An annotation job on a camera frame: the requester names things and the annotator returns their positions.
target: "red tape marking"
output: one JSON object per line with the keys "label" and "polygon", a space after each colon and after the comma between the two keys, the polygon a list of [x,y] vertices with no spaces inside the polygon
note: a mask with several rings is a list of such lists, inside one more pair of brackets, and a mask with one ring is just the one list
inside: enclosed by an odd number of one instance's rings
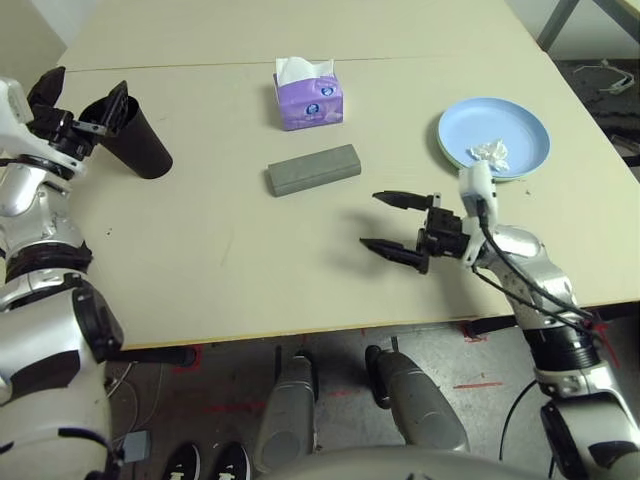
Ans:
{"label": "red tape marking", "polygon": [[487,383],[468,383],[466,385],[456,385],[454,390],[462,390],[464,388],[483,388],[483,387],[499,387],[504,385],[502,382],[487,382]]}
{"label": "red tape marking", "polygon": [[487,342],[489,341],[489,337],[472,337],[469,335],[469,331],[465,325],[460,325],[460,330],[462,331],[462,336],[464,337],[464,343],[478,343],[478,342]]}
{"label": "red tape marking", "polygon": [[205,413],[254,412],[263,410],[264,402],[231,403],[227,405],[210,405],[204,408]]}
{"label": "red tape marking", "polygon": [[195,372],[200,368],[200,362],[202,361],[202,345],[193,345],[191,348],[196,351],[196,358],[193,361],[193,364],[188,367],[173,367],[173,373]]}
{"label": "red tape marking", "polygon": [[594,325],[593,329],[600,334],[600,338],[602,338],[602,343],[604,343],[605,348],[609,351],[609,355],[611,355],[611,361],[613,362],[613,366],[616,368],[620,368],[620,362],[618,361],[618,356],[616,355],[615,350],[607,340],[607,335],[604,333],[609,328],[609,325],[606,323],[598,323]]}
{"label": "red tape marking", "polygon": [[339,398],[339,397],[349,397],[351,395],[355,395],[356,391],[354,390],[336,390],[335,392],[329,392],[330,397]]}

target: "cable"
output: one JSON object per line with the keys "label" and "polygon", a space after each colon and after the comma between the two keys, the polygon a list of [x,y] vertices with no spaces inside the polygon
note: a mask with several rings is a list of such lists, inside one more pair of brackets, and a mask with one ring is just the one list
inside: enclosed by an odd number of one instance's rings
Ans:
{"label": "cable", "polygon": [[116,390],[118,389],[118,387],[120,387],[120,384],[124,382],[124,379],[127,378],[127,375],[129,375],[129,372],[133,368],[134,364],[135,362],[129,362],[129,365],[127,365],[127,368],[125,369],[124,373],[120,376],[118,380],[116,380],[116,383],[113,385],[113,387],[111,387],[111,390],[107,392],[107,398],[111,398],[111,395],[116,393]]}
{"label": "cable", "polygon": [[573,322],[570,322],[566,318],[562,318],[557,313],[553,313],[553,312],[551,312],[551,311],[549,311],[549,310],[547,310],[545,308],[539,307],[538,305],[525,300],[524,298],[516,295],[515,293],[510,292],[509,290],[507,290],[503,286],[501,286],[501,285],[497,284],[496,282],[494,282],[493,280],[491,280],[489,277],[487,277],[487,276],[483,275],[482,273],[480,273],[475,266],[471,267],[471,270],[473,271],[473,273],[475,273],[478,276],[478,278],[480,278],[480,280],[482,280],[485,283],[488,283],[489,285],[491,285],[496,290],[501,291],[507,297],[515,300],[518,303],[521,303],[525,307],[532,308],[533,310],[536,310],[536,311],[542,313],[543,315],[547,315],[547,316],[553,318],[554,320],[567,325],[568,327],[574,328],[575,330],[577,330],[577,331],[579,331],[581,333],[584,333],[585,335],[588,335],[590,337],[597,336],[592,331],[587,330],[583,326],[578,325],[578,324],[573,323]]}
{"label": "cable", "polygon": [[516,397],[516,399],[511,404],[511,408],[509,409],[509,413],[507,413],[507,419],[504,421],[504,426],[502,427],[502,435],[500,435],[500,450],[498,452],[498,460],[502,461],[502,453],[504,451],[504,437],[507,435],[507,427],[509,426],[509,420],[511,420],[511,415],[513,415],[514,410],[522,400],[522,397],[526,395],[526,393],[533,388],[533,386],[537,382],[532,380],[526,387],[522,389],[520,394]]}
{"label": "cable", "polygon": [[625,70],[621,70],[620,68],[614,67],[613,65],[610,65],[606,58],[600,61],[600,65],[582,65],[576,68],[573,71],[573,74],[575,75],[580,70],[584,70],[585,68],[606,69],[622,75],[622,78],[620,80],[612,83],[608,88],[599,88],[598,90],[600,92],[609,92],[612,95],[619,95],[620,93],[624,92],[628,88],[631,88],[636,83],[636,79],[632,73],[627,72]]}
{"label": "cable", "polygon": [[556,465],[556,462],[553,459],[553,455],[551,455],[551,462],[549,463],[549,473],[547,474],[547,478],[553,478],[553,467],[555,465]]}
{"label": "cable", "polygon": [[507,265],[507,267],[509,267],[509,270],[511,270],[529,288],[531,288],[536,293],[543,296],[550,302],[553,302],[557,306],[564,308],[568,312],[575,313],[576,315],[579,315],[583,318],[593,319],[593,315],[590,312],[587,312],[586,310],[577,308],[575,305],[571,305],[570,303],[560,300],[559,298],[547,292],[544,288],[536,285],[534,282],[529,280],[529,278],[520,271],[520,269],[511,261],[511,259],[507,257],[507,254],[498,246],[498,244],[493,238],[493,235],[491,235],[491,232],[489,231],[489,223],[488,223],[487,213],[486,213],[486,204],[484,200],[478,200],[477,209],[478,209],[478,221],[485,239],[487,240],[489,245],[491,245],[491,247],[496,252],[496,255],[498,255],[500,260],[502,260]]}
{"label": "cable", "polygon": [[156,396],[153,400],[153,406],[151,407],[151,411],[149,412],[149,415],[147,415],[147,417],[142,422],[136,425],[135,427],[136,429],[144,427],[147,423],[149,423],[149,420],[151,420],[153,418],[153,415],[156,413],[156,408],[158,408],[158,402],[160,400],[160,390],[162,388],[163,375],[164,375],[164,364],[161,363],[160,373],[158,374],[158,386],[156,387]]}
{"label": "cable", "polygon": [[129,428],[127,428],[127,430],[120,436],[116,437],[113,439],[112,444],[114,446],[118,445],[119,443],[121,443],[124,440],[124,437],[127,436],[127,434],[131,433],[133,430],[137,430],[141,427],[143,427],[144,425],[146,425],[149,420],[151,420],[151,418],[153,417],[153,415],[156,412],[156,408],[158,407],[158,402],[160,400],[160,389],[162,386],[162,377],[164,376],[164,364],[160,364],[160,373],[158,374],[158,384],[156,387],[156,395],[155,398],[153,400],[153,406],[151,407],[151,411],[149,412],[149,414],[146,416],[146,418],[138,423],[138,415],[140,413],[140,401],[138,400],[138,394],[136,393],[136,389],[133,385],[131,385],[127,380],[125,380],[124,378],[121,377],[120,380],[120,384],[125,384],[129,387],[129,389],[131,390],[131,393],[133,394],[133,404],[134,404],[134,416],[133,416],[133,420],[131,421],[131,424],[129,425]]}
{"label": "cable", "polygon": [[125,430],[124,434],[120,435],[118,438],[116,438],[113,441],[114,444],[119,442],[120,440],[123,440],[124,437],[126,437],[128,433],[133,431],[133,429],[136,426],[136,423],[138,422],[138,414],[140,413],[140,404],[139,404],[139,401],[138,401],[138,394],[136,393],[136,389],[133,387],[133,385],[131,385],[126,380],[122,380],[121,384],[122,385],[126,385],[127,387],[129,387],[129,390],[131,390],[131,393],[133,394],[133,418],[131,420],[131,423],[129,424],[129,427]]}

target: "blue plate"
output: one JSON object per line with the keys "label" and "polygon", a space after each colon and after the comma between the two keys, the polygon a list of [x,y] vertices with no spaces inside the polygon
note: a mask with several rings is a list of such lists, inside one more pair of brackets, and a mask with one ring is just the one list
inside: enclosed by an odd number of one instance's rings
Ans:
{"label": "blue plate", "polygon": [[501,98],[477,97],[456,103],[440,117],[438,143],[458,167],[476,162],[471,147],[501,138],[509,154],[509,170],[493,171],[496,180],[511,180],[533,172],[551,150],[544,125],[529,110]]}

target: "white table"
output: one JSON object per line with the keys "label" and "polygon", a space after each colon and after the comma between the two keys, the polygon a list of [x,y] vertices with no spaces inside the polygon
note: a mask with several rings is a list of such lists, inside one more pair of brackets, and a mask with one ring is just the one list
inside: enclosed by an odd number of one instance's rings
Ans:
{"label": "white table", "polygon": [[502,0],[104,0],[60,59],[70,71],[524,56],[538,46]]}
{"label": "white table", "polygon": [[[97,149],[73,193],[90,278],[128,347],[510,313],[451,259],[421,277],[358,242],[408,244],[422,223],[376,191],[440,191],[463,213],[434,129],[447,107],[481,95],[529,108],[552,137],[541,169],[499,185],[502,222],[544,240],[582,305],[640,298],[640,188],[545,54],[338,61],[336,72],[345,123],[295,132],[279,129],[271,63],[67,75],[59,105],[76,112],[127,80],[175,161],[147,181]],[[267,164],[346,143],[362,175],[270,196]]]}

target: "metal frame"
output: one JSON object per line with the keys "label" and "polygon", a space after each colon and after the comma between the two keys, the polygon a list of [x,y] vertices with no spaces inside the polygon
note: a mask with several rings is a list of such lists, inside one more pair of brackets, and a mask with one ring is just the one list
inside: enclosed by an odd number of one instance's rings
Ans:
{"label": "metal frame", "polygon": [[[573,13],[580,0],[559,0],[558,5],[547,20],[542,32],[538,36],[538,45],[545,52],[558,37],[567,20]],[[640,12],[634,14],[621,5],[620,0],[593,0],[611,19],[613,19],[625,32],[640,43]]]}

